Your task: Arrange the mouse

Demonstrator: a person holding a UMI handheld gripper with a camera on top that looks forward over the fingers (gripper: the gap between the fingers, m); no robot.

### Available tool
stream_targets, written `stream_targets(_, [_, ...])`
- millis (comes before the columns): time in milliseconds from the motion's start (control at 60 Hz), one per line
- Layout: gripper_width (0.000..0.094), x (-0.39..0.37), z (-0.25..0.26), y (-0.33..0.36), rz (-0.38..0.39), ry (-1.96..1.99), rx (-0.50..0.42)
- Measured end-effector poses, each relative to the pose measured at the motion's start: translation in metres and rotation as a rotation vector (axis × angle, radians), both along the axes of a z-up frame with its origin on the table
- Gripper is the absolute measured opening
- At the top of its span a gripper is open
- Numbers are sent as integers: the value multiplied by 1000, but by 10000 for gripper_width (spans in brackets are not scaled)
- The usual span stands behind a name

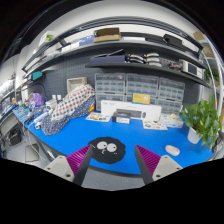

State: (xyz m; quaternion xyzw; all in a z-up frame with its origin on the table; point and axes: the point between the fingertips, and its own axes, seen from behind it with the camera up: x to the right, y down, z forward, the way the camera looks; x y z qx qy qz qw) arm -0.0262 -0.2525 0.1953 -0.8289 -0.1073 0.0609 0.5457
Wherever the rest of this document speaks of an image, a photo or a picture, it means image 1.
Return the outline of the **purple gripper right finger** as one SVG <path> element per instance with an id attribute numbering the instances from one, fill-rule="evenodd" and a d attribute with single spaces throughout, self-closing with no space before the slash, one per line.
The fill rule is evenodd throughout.
<path id="1" fill-rule="evenodd" d="M 168 155 L 159 156 L 139 145 L 135 146 L 134 154 L 145 185 L 182 169 L 182 167 Z"/>

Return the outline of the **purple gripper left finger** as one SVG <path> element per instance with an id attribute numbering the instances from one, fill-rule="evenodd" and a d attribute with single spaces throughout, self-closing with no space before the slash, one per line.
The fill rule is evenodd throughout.
<path id="1" fill-rule="evenodd" d="M 44 170 L 81 186 L 92 155 L 93 146 L 87 145 L 67 157 L 58 156 Z"/>

